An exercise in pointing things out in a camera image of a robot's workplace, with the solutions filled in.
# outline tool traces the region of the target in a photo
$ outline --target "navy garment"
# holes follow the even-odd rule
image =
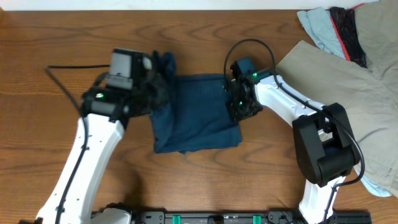
[[[222,149],[242,142],[226,109],[231,96],[223,89],[222,74],[176,76],[173,54],[154,52],[154,60],[170,87],[170,103],[150,116],[155,153]]]

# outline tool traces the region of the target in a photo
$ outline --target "wood grain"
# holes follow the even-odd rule
[[[179,74],[221,73],[229,48],[248,37],[269,43],[277,61],[299,40],[312,43],[296,11],[8,12],[0,25],[0,223],[34,219],[74,140],[78,115],[45,65],[109,63],[112,49],[124,47],[171,51]],[[238,48],[231,62],[246,55],[271,65],[255,44]],[[78,98],[99,72],[57,75]],[[290,127],[267,109],[240,127],[239,147],[154,154],[149,119],[132,119],[95,209],[118,201],[169,211],[297,207],[305,180]],[[398,199],[374,197],[361,184],[341,188],[335,203],[337,210],[369,210],[375,223],[397,222],[397,207]]]

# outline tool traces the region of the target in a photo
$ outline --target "cable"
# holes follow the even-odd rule
[[[324,117],[328,118],[329,121],[335,123],[335,124],[336,124],[339,128],[341,128],[341,129],[343,130],[343,132],[349,137],[349,139],[350,139],[351,142],[355,145],[355,148],[356,148],[356,149],[358,150],[358,152],[359,152],[359,159],[360,159],[360,162],[361,162],[361,171],[359,172],[359,175],[357,176],[357,178],[355,178],[354,180],[351,180],[351,181],[347,181],[347,182],[335,184],[335,185],[331,188],[332,191],[331,191],[330,198],[329,198],[329,201],[328,201],[327,206],[326,206],[325,215],[324,215],[324,217],[323,217],[323,223],[325,224],[325,223],[326,223],[326,218],[327,218],[327,216],[328,216],[328,211],[329,211],[329,208],[330,208],[330,205],[331,205],[331,201],[333,200],[333,196],[334,196],[335,192],[337,191],[337,188],[338,188],[338,187],[341,187],[341,186],[346,186],[346,185],[355,184],[355,183],[357,183],[358,181],[360,181],[360,180],[362,179],[362,177],[363,177],[363,175],[364,175],[364,173],[365,173],[365,160],[364,160],[364,157],[363,157],[362,150],[361,150],[359,144],[355,141],[355,138],[349,133],[349,131],[347,130],[347,128],[346,128],[339,120],[337,120],[337,119],[331,117],[330,115],[326,114],[324,111],[319,110],[318,108],[312,106],[309,102],[306,102],[306,101],[301,100],[299,97],[295,96],[294,94],[292,94],[291,92],[289,92],[288,90],[286,90],[286,89],[283,87],[283,85],[282,85],[283,83],[279,83],[279,81],[278,81],[278,79],[277,79],[277,74],[276,74],[276,62],[275,62],[274,53],[272,52],[271,48],[270,48],[266,43],[264,43],[263,41],[258,40],[258,39],[243,39],[243,40],[240,40],[238,43],[236,43],[235,45],[233,45],[233,46],[231,47],[231,50],[229,50],[228,54],[226,55],[225,61],[224,61],[224,78],[225,78],[226,81],[227,81],[226,64],[227,64],[228,58],[229,58],[229,56],[231,55],[232,51],[233,51],[238,45],[242,44],[243,42],[257,42],[257,43],[263,45],[265,48],[267,48],[268,51],[269,51],[269,53],[270,53],[270,55],[271,55],[272,63],[273,63],[273,66],[274,66],[273,76],[274,76],[274,80],[275,80],[275,83],[276,83],[276,85],[278,86],[278,88],[280,88],[281,90],[283,90],[286,94],[288,94],[288,95],[289,95],[290,97],[292,97],[293,99],[297,100],[299,103],[301,103],[301,104],[303,104],[304,106],[306,106],[306,107],[308,107],[308,108],[310,108],[310,109],[316,111],[317,113],[322,114]]]
[[[66,201],[66,197],[69,191],[69,188],[72,184],[73,178],[75,177],[75,174],[77,172],[77,169],[79,168],[80,162],[83,159],[83,155],[86,151],[87,148],[87,142],[88,142],[88,124],[86,119],[82,116],[82,113],[80,111],[80,107],[76,101],[76,99],[74,99],[74,97],[72,96],[72,94],[70,94],[70,92],[64,87],[64,85],[62,85],[62,83],[55,77],[55,75],[51,72],[51,68],[57,68],[57,69],[81,69],[81,68],[106,68],[109,67],[109,65],[87,65],[87,66],[61,66],[61,65],[49,65],[45,68],[45,72],[46,74],[61,88],[61,90],[64,92],[64,94],[66,94],[66,96],[69,98],[69,100],[72,102],[73,106],[75,107],[75,109],[77,110],[77,112],[79,113],[81,120],[83,121],[83,126],[84,126],[84,130],[85,130],[85,138],[84,138],[84,142],[83,145],[81,146],[81,152],[80,155],[76,161],[76,164],[72,170],[72,173],[70,174],[70,177],[68,179],[68,182],[65,186],[65,189],[63,190],[62,196],[61,196],[61,200],[60,203],[57,207],[57,216],[55,217],[55,224],[59,224],[60,223],[60,219],[61,219],[61,214],[63,211],[63,204]]]

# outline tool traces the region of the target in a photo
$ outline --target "white wall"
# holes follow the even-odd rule
[[[374,1],[377,0],[0,0],[0,6],[5,11],[328,9]]]

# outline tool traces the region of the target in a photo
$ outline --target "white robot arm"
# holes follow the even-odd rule
[[[114,148],[123,138],[128,119],[132,116],[139,116],[148,112],[148,108],[145,108],[145,106],[142,105],[139,105],[139,111],[136,111],[131,107],[131,105],[137,105],[135,103],[137,98],[135,97],[139,97],[140,94],[137,94],[138,96],[135,95],[133,98],[126,98],[126,93],[129,93],[128,95],[130,96],[130,92],[137,85],[137,83],[135,83],[136,80],[141,79],[141,74],[143,73],[145,74],[144,76],[148,75],[147,72],[151,69],[152,65],[142,53],[115,49],[110,72],[107,75],[102,76],[102,78],[106,77],[107,79],[107,87],[100,88],[98,87],[98,82],[96,82],[93,87],[83,95],[84,100],[82,108],[86,112],[83,116],[84,118],[80,118],[78,121],[78,129],[72,151],[55,189],[46,204],[37,214],[35,223],[130,224],[142,222],[149,224],[147,223],[149,220],[145,217],[150,217],[150,215],[144,215],[141,218],[141,221],[139,221],[139,218],[135,218],[132,210],[124,208],[121,204],[111,204],[110,206],[107,206],[102,213],[94,217],[91,215],[91,211],[104,170]],[[257,76],[257,73],[251,73],[250,75]],[[277,78],[280,83],[284,83],[281,76],[277,76]],[[251,95],[252,100],[262,106],[266,106],[274,110],[282,119],[292,126],[293,129],[297,130],[295,136],[298,135],[299,138],[295,138],[296,147],[303,148],[303,146],[306,146],[305,141],[304,143],[300,142],[303,139],[303,136],[300,135],[305,134],[308,129],[311,129],[312,131],[313,129],[312,127],[305,126],[305,123],[300,123],[302,122],[301,118],[306,117],[315,119],[317,114],[316,111],[306,108],[303,104],[278,88],[272,75],[258,78],[258,80],[258,82],[252,83],[253,85],[251,86],[252,92],[255,93]],[[284,87],[303,101],[311,101],[288,86],[286,83],[284,83]],[[242,101],[239,101],[237,106],[239,107],[241,104]],[[235,113],[235,111],[232,110],[234,107],[231,105],[236,105],[236,103],[233,102],[229,104],[229,106],[227,105],[230,114],[232,113],[231,119],[236,120],[234,116],[237,115],[238,112]],[[311,105],[315,105],[319,110],[325,109],[324,105],[318,102],[311,101]],[[78,158],[82,150],[81,146],[83,145],[85,136],[82,119],[85,119],[88,124],[88,142],[86,149],[84,149],[85,151],[80,160],[80,164],[78,165],[78,169],[74,177],[72,177],[70,188],[65,191],[67,182],[71,178],[72,170],[78,162]],[[300,155],[298,156],[298,164],[307,179],[304,196],[298,206],[298,210],[301,215],[297,217],[292,215],[293,213],[280,212],[282,215],[277,220],[276,217],[271,215],[276,213],[271,212],[265,214],[237,213],[236,215],[231,216],[236,218],[237,224],[240,224],[240,218],[245,216],[252,217],[253,224],[285,223],[284,221],[286,221],[286,223],[306,222],[309,224],[322,222],[332,187],[336,183],[343,182],[345,176],[349,172],[346,171],[346,167],[344,167],[344,169],[331,169],[330,161],[322,161],[319,163],[319,166],[323,167],[328,172],[325,171],[325,173],[321,174],[315,171],[307,172],[306,168],[312,167],[309,166],[308,163],[311,163],[311,159],[313,158],[309,155]],[[63,208],[58,209],[60,201],[63,200],[63,198]],[[332,215],[333,211],[330,206],[328,217]],[[193,220],[193,218],[197,218],[199,220],[208,216],[209,218],[206,219],[207,222],[209,222],[210,217],[214,218],[214,214],[201,213],[201,215],[194,216],[187,214],[163,213],[163,215],[160,216],[160,224],[181,224],[181,218],[184,216],[191,220]],[[224,215],[221,218],[228,219],[229,217],[229,215]]]

